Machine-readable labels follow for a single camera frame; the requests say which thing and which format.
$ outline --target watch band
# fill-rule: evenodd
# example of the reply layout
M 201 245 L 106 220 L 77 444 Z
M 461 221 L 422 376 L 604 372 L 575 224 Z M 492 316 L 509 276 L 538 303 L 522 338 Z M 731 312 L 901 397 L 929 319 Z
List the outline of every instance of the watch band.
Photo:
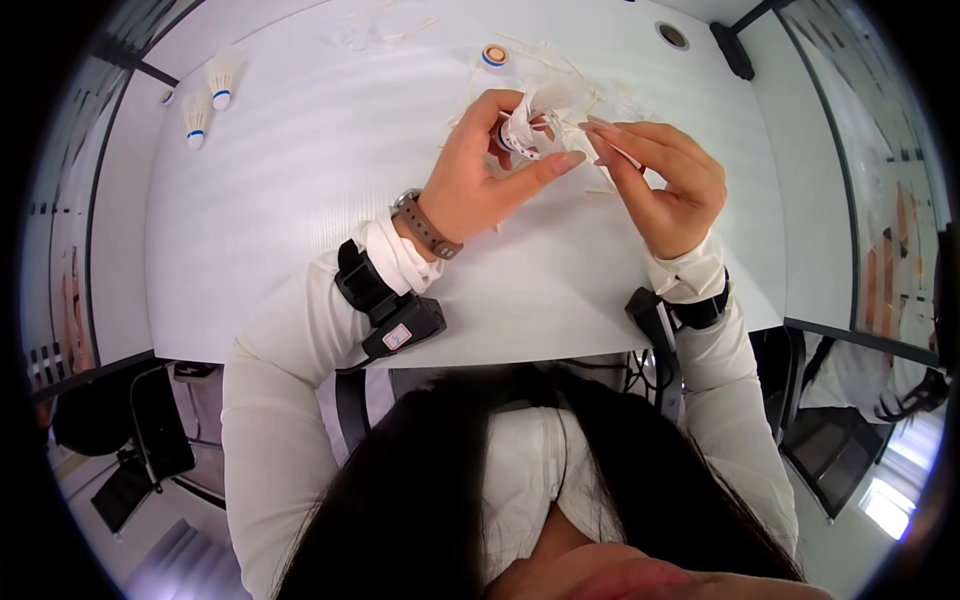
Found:
M 438 258 L 449 260 L 456 256 L 464 248 L 464 245 L 448 241 L 423 215 L 423 211 L 417 205 L 417 199 L 422 191 L 418 188 L 411 188 L 403 192 L 396 200 L 396 208 L 399 215 L 406 221 L 407 227 L 417 235 L 428 250 Z
M 360 252 L 353 240 L 347 240 L 337 251 L 340 271 L 333 280 L 350 306 L 370 316 L 371 324 L 380 325 L 396 308 L 399 296 L 376 271 L 367 251 Z
M 730 273 L 724 268 L 723 292 L 713 298 L 700 300 L 691 304 L 669 304 L 681 323 L 694 329 L 706 329 L 720 321 L 727 310 L 727 299 L 730 297 Z

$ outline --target white feather shuttlecock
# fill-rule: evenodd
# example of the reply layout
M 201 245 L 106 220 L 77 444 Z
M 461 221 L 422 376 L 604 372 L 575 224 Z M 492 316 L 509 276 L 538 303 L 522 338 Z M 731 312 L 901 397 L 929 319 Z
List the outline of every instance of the white feather shuttlecock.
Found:
M 206 83 L 213 95 L 213 107 L 223 110 L 230 104 L 236 75 L 236 60 L 228 54 L 218 54 L 206 62 Z
M 183 97 L 183 123 L 186 124 L 186 145 L 197 150 L 204 143 L 206 116 L 210 111 L 210 97 L 193 92 Z
M 563 152 L 566 150 L 562 136 L 563 119 L 570 113 L 569 105 L 574 103 L 576 96 L 576 90 L 564 84 L 551 83 L 528 89 L 510 118 L 500 126 L 494 141 L 501 149 L 519 153 L 530 160 Z M 536 118 L 543 124 L 532 124 Z M 544 131 L 547 128 L 552 131 L 553 139 Z

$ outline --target wrist-mounted device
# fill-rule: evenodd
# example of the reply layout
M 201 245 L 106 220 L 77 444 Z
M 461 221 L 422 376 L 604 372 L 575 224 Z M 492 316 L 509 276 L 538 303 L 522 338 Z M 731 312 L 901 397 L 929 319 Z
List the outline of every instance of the wrist-mounted device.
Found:
M 439 302 L 413 292 L 398 296 L 376 272 L 367 251 L 358 251 L 353 240 L 341 245 L 337 262 L 337 288 L 350 306 L 370 316 L 373 326 L 361 344 L 368 358 L 348 369 L 338 369 L 338 373 L 363 369 L 377 358 L 396 354 L 446 329 Z
M 671 304 L 667 302 L 666 305 L 670 307 L 670 311 L 682 324 L 693 329 L 706 329 L 720 321 L 724 311 L 727 310 L 727 299 L 730 297 L 730 273 L 726 267 L 723 270 L 723 275 L 723 292 L 713 298 L 691 304 Z
M 679 329 L 674 317 L 683 325 L 694 329 L 706 329 L 717 323 L 727 309 L 730 296 L 730 274 L 724 269 L 723 292 L 713 298 L 692 304 L 670 304 L 646 288 L 637 288 L 624 306 L 630 320 L 647 336 L 653 346 L 654 369 L 657 372 L 657 387 L 650 387 L 656 395 L 654 406 L 660 413 L 674 422 L 680 418 L 681 398 L 683 397 L 680 361 L 677 359 L 677 339 L 674 333 Z

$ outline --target shirt cuff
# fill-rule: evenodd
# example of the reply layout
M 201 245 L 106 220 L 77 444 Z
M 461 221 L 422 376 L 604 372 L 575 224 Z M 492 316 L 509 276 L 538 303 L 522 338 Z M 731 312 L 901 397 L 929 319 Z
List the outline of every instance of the shirt cuff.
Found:
M 396 234 L 392 219 L 393 211 L 385 206 L 372 221 L 357 226 L 353 241 L 360 252 L 367 251 L 377 274 L 398 296 L 422 294 L 444 272 L 444 262 L 424 260 L 413 242 Z
M 720 240 L 707 237 L 683 256 L 660 260 L 647 252 L 647 275 L 654 293 L 673 304 L 690 304 L 723 292 L 726 278 Z

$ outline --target blue band on shuttlecock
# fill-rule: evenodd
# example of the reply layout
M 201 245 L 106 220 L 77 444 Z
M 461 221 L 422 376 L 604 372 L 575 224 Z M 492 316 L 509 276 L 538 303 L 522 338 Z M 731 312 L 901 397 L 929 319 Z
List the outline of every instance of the blue band on shuttlecock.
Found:
M 485 62 L 486 64 L 488 64 L 488 65 L 490 65 L 490 66 L 503 66 L 504 64 L 507 63 L 507 60 L 506 60 L 506 59 L 504 59 L 503 62 L 494 62 L 493 60 L 490 60 L 490 58 L 487 57 L 487 53 L 486 53 L 486 52 L 481 52 L 481 53 L 480 53 L 480 58 L 483 59 L 483 62 Z
M 500 126 L 496 130 L 496 141 L 500 144 L 500 148 L 506 150 L 507 152 L 512 152 L 514 149 L 510 147 L 510 144 L 507 143 L 507 140 L 503 139 L 503 126 Z

